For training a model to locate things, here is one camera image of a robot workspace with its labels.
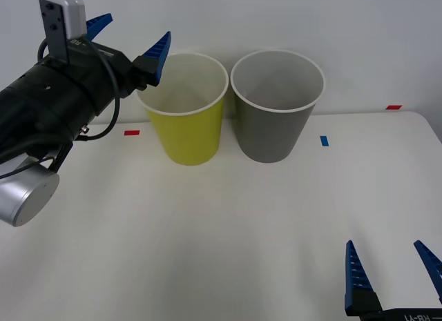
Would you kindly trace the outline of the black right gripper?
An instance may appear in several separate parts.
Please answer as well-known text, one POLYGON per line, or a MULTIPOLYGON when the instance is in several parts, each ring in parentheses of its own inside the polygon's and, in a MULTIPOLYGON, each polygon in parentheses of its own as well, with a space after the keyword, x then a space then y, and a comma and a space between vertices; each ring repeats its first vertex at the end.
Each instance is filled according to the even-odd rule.
MULTIPOLYGON (((422 241, 415 241, 414 247, 441 301, 441 261, 422 241)), ((351 240, 346 243, 345 288, 345 312, 349 317, 359 317, 362 321, 441 321, 441 308, 394 308, 382 311, 378 296, 351 240)))

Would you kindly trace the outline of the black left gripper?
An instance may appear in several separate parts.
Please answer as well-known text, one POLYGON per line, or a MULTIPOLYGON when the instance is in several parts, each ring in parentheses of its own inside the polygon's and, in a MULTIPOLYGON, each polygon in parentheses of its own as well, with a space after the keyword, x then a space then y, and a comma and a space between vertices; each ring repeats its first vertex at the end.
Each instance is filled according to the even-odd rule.
MULTIPOLYGON (((86 22, 87 40, 92 41, 112 21, 111 13, 89 19, 86 22)), ((143 55, 131 62, 118 50, 94 44, 112 68, 119 88, 119 97, 122 99, 128 97, 135 88, 146 89, 148 86, 159 85, 170 46, 171 32, 168 31, 143 55)), ((70 65, 67 74, 86 92, 94 113, 98 116, 115 97, 110 75, 96 52, 83 41, 69 41, 68 53, 70 65)))

